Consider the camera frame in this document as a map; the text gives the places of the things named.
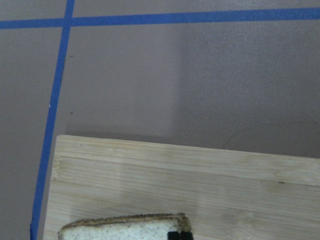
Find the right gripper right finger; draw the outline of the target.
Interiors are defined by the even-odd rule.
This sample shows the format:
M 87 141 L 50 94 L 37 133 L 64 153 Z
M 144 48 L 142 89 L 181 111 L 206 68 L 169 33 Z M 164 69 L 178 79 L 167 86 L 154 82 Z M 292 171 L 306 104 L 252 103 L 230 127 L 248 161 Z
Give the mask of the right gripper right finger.
M 190 231 L 181 231 L 180 232 L 181 240 L 193 240 L 193 234 Z

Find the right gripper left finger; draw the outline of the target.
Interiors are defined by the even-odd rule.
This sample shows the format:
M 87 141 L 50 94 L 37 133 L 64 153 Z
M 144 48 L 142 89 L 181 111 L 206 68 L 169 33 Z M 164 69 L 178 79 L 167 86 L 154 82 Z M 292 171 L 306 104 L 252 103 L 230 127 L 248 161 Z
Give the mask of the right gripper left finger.
M 180 234 L 178 231 L 170 231 L 167 233 L 168 240 L 180 240 Z

